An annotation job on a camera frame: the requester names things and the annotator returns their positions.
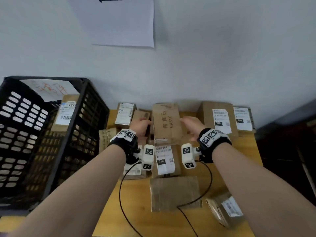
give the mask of white sensor device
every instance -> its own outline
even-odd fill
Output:
[[[182,163],[185,168],[195,168],[197,164],[194,158],[198,155],[201,155],[198,147],[192,147],[190,143],[181,146]]]
[[[142,158],[142,170],[152,170],[154,166],[155,147],[153,145],[145,145]]]

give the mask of black cable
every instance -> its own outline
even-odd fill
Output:
[[[199,161],[199,160],[196,160],[195,162],[200,162],[200,163],[202,163],[203,165],[205,165],[205,166],[207,167],[207,169],[209,170],[209,172],[210,172],[210,174],[211,174],[211,182],[210,182],[208,188],[206,189],[206,191],[205,191],[199,198],[197,198],[197,199],[195,199],[195,200],[192,200],[192,201],[190,201],[189,203],[178,205],[178,206],[177,206],[177,209],[179,209],[179,211],[181,211],[181,213],[184,215],[184,217],[186,218],[187,222],[188,222],[189,225],[191,226],[192,230],[194,231],[196,237],[198,237],[198,234],[195,232],[195,230],[194,230],[193,226],[191,225],[189,219],[188,219],[187,216],[184,214],[184,212],[180,209],[180,207],[184,207],[184,206],[190,205],[190,204],[192,204],[192,203],[198,201],[199,199],[201,199],[204,195],[206,195],[207,192],[208,192],[208,191],[210,190],[210,188],[211,188],[211,185],[212,185],[212,182],[213,182],[213,175],[212,175],[212,172],[211,172],[210,168],[209,168],[205,163],[203,163],[203,162],[201,162],[201,161]],[[125,213],[124,213],[124,210],[123,210],[123,208],[122,208],[122,204],[121,204],[121,187],[122,187],[123,180],[124,180],[125,176],[127,175],[127,173],[128,173],[135,165],[137,165],[137,164],[141,164],[141,162],[137,162],[137,163],[133,164],[132,167],[129,168],[129,170],[128,170],[128,171],[125,173],[125,175],[123,176],[122,181],[121,181],[121,184],[120,184],[120,186],[119,186],[118,199],[119,199],[119,205],[120,205],[120,207],[121,207],[121,211],[122,211],[122,213],[123,213],[125,219],[127,220],[128,224],[132,227],[132,229],[133,229],[137,234],[139,234],[140,237],[143,237],[143,236],[134,228],[134,226],[132,226],[132,224],[130,223],[130,221],[129,221],[128,218],[126,217],[126,215],[125,215]]]
[[[184,217],[186,218],[187,222],[188,222],[189,225],[191,226],[192,230],[194,231],[195,236],[198,237],[198,234],[195,232],[195,230],[194,230],[193,226],[191,225],[189,219],[188,219],[187,216],[184,214],[184,212],[180,209],[180,207],[184,207],[184,206],[190,205],[190,204],[192,204],[192,203],[198,201],[199,199],[201,199],[204,195],[206,195],[207,192],[208,192],[208,191],[210,190],[210,188],[211,188],[211,185],[212,185],[212,182],[213,182],[213,175],[212,175],[212,172],[211,172],[210,168],[207,166],[207,164],[205,164],[205,163],[203,163],[203,162],[201,162],[201,161],[199,161],[199,160],[196,160],[195,162],[200,162],[200,163],[202,163],[203,165],[205,165],[205,166],[207,167],[207,169],[209,170],[209,172],[210,172],[210,174],[211,174],[211,182],[210,182],[209,186],[207,187],[206,191],[205,191],[199,198],[197,198],[197,199],[195,199],[195,200],[192,200],[192,201],[190,201],[189,203],[178,205],[178,206],[177,206],[177,209],[178,209],[179,211],[181,211],[181,213],[184,215]]]
[[[121,211],[122,211],[122,213],[123,213],[125,219],[126,219],[127,222],[129,223],[129,225],[132,227],[132,229],[133,229],[137,234],[139,234],[140,237],[143,237],[143,236],[134,228],[134,226],[132,226],[132,224],[130,223],[130,221],[129,221],[128,218],[126,217],[126,215],[125,215],[125,213],[124,213],[124,210],[123,210],[123,208],[122,208],[122,203],[121,203],[121,187],[122,187],[123,180],[124,180],[125,176],[127,175],[127,173],[128,173],[135,165],[137,165],[137,164],[141,164],[141,162],[136,162],[135,164],[133,164],[132,167],[129,168],[129,170],[128,170],[128,171],[125,173],[125,175],[123,176],[122,181],[121,181],[121,184],[120,184],[120,186],[119,186],[118,199],[119,199],[119,205],[120,205],[120,207],[121,207]]]

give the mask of black arrow drawing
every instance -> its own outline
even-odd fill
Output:
[[[99,0],[99,2],[103,2],[103,1],[123,1],[123,0]]]

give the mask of human arm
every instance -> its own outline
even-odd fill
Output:
[[[150,121],[130,126],[142,136]],[[126,155],[110,145],[55,189],[8,237],[91,237],[119,176]]]
[[[197,118],[181,120],[196,140],[206,128]],[[212,160],[256,236],[316,236],[316,207],[284,180],[228,143]]]

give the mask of wooden table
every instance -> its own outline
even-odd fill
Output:
[[[108,127],[113,127],[117,111],[111,110]],[[194,112],[181,112],[180,116],[195,116]],[[182,144],[187,143],[189,135],[183,126]],[[253,134],[246,134],[233,141],[233,146],[250,159],[262,165],[258,147]],[[208,164],[213,173],[213,184],[206,195],[210,196],[226,188],[214,164]],[[197,176],[200,192],[206,190],[210,181],[210,174],[205,166],[197,164],[195,169],[187,170],[181,165],[183,175]],[[125,220],[119,207],[119,185],[116,184],[101,216],[95,227],[93,236],[104,237],[131,237],[138,236]],[[139,180],[126,180],[121,190],[122,207],[133,226],[143,236],[187,236],[194,237],[194,233],[184,216],[179,212],[152,213],[150,210],[149,178]],[[214,218],[211,210],[203,200],[200,209],[184,210],[197,234],[202,236],[254,236],[248,223],[245,221],[234,230],[221,226]],[[24,217],[4,216],[0,219],[0,232],[10,232],[18,227]]]

